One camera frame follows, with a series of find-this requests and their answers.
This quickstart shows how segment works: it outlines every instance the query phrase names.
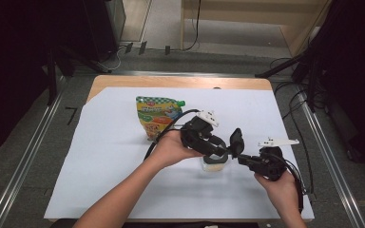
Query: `white paper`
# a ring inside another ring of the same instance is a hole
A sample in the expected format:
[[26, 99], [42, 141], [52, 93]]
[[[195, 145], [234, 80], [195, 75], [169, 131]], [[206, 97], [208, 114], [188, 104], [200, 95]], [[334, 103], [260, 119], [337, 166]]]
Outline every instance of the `white paper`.
[[[258, 142], [268, 137], [288, 139], [269, 90], [108, 87], [83, 108], [46, 219], [79, 218], [143, 161], [150, 142], [138, 120], [137, 96], [185, 101], [184, 111], [213, 110], [220, 125], [212, 134], [229, 144], [230, 135], [241, 128], [247, 155], [258, 155]], [[188, 114], [178, 124], [193, 116]], [[297, 165], [291, 146], [281, 149], [283, 157]], [[306, 196], [302, 216], [314, 218]], [[196, 158], [161, 171], [129, 218], [238, 220], [278, 219], [279, 215], [248, 167], [229, 160], [220, 172], [204, 172]]]

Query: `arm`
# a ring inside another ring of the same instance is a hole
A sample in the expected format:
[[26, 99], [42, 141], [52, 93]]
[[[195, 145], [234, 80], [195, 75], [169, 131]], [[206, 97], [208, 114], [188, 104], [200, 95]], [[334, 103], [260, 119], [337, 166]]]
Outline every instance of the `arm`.
[[122, 227], [139, 197], [159, 171], [181, 160], [200, 156], [203, 155], [183, 147], [180, 132], [168, 132], [152, 154], [125, 180], [93, 204], [74, 227]]
[[277, 181], [270, 181], [259, 174], [254, 176], [266, 189], [269, 199], [287, 227], [307, 227], [298, 211], [298, 192], [295, 179], [289, 172], [284, 172]]

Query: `person's left hand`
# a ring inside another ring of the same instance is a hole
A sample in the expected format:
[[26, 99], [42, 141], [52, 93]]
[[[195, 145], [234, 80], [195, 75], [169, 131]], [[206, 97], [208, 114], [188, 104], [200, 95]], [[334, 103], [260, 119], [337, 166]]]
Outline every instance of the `person's left hand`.
[[184, 159], [195, 157], [203, 157], [203, 154], [184, 147], [180, 131], [172, 130], [162, 136], [148, 158], [165, 168]]

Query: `colorful snack bag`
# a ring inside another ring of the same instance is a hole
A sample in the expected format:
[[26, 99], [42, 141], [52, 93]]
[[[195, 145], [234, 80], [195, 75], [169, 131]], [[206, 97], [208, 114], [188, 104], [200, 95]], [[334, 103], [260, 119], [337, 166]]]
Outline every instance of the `colorful snack bag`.
[[138, 118], [149, 140], [153, 141], [183, 111], [184, 101], [162, 97], [136, 97]]

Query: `hand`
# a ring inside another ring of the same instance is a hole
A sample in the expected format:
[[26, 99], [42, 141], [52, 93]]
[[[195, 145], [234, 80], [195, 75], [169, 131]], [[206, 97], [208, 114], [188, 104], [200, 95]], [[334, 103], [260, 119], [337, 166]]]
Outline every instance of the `hand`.
[[264, 176], [255, 174], [257, 181], [265, 188], [268, 197], [277, 208], [279, 214], [298, 211], [298, 191], [295, 186], [295, 178], [285, 171], [279, 180], [271, 181]]
[[172, 130], [162, 136], [148, 159], [157, 162], [161, 168], [165, 168], [184, 159], [195, 157], [203, 157], [203, 154], [184, 147], [180, 131]]

